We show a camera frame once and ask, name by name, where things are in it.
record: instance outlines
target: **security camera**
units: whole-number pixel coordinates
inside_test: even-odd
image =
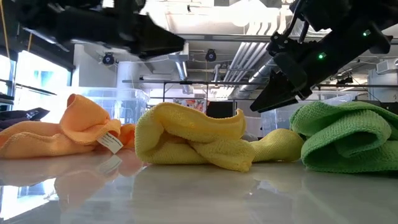
[[[214,49],[208,49],[205,59],[208,62],[214,62],[217,59],[216,51]]]
[[[102,58],[102,63],[104,65],[113,65],[115,63],[115,59],[111,52],[105,53],[105,56]]]

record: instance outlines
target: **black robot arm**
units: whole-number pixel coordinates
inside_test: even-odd
[[[267,111],[297,103],[312,94],[312,88],[370,50],[374,54],[390,51],[392,36],[381,31],[398,23],[398,2],[393,0],[296,0],[291,25],[283,34],[271,37],[267,49],[273,56],[269,83],[251,105],[253,111]],[[319,42],[288,38],[296,19],[315,31],[331,29]]]
[[[17,20],[28,31],[63,48],[66,42],[126,49],[141,59],[183,50],[184,39],[140,15],[145,0],[16,0]]]

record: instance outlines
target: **green towel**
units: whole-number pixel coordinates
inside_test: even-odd
[[[301,156],[310,169],[344,173],[398,170],[398,116],[378,106],[314,102],[298,109],[290,126],[308,137]]]

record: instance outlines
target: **poster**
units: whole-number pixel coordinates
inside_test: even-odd
[[[198,110],[202,113],[206,113],[206,100],[179,100],[179,99],[173,99],[174,103],[178,103],[183,106],[187,106],[189,108],[193,108],[195,110]]]

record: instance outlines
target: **glossy table surface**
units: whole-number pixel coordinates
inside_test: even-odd
[[[148,166],[132,151],[0,161],[0,223],[398,223],[398,176],[299,163]]]

